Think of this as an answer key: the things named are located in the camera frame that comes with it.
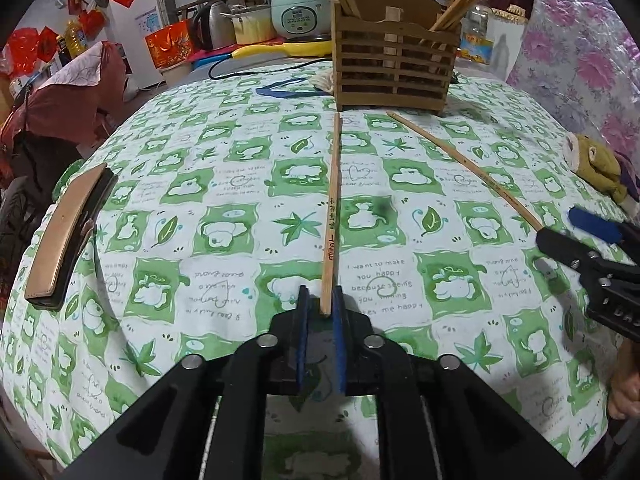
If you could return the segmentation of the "person's right hand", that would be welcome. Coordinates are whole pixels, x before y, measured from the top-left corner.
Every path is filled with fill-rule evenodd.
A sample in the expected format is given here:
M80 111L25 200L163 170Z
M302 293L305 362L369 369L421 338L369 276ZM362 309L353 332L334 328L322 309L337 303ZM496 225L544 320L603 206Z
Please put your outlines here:
M608 414L618 420L640 415L639 345L628 339L618 349L610 380Z

